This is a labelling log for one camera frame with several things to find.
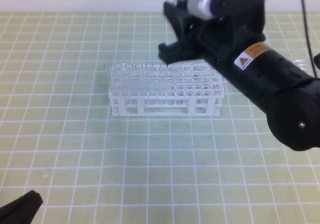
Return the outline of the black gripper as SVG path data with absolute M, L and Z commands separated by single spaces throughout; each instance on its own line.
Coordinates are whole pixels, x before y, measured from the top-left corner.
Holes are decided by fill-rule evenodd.
M 172 0 L 163 3 L 163 14 L 178 40 L 203 24 L 198 40 L 204 54 L 214 65 L 231 62 L 246 69 L 265 52 L 265 4 L 262 0 Z M 167 65 L 197 60 L 200 47 L 191 41 L 158 45 L 159 58 Z

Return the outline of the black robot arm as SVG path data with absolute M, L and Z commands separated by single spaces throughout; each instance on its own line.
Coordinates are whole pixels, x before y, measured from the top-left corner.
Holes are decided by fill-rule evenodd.
M 166 64 L 202 59 L 266 114 L 272 134 L 295 151 L 320 145 L 320 81 L 265 45 L 265 6 L 204 20 L 187 0 L 163 13 L 177 41 L 159 45 Z

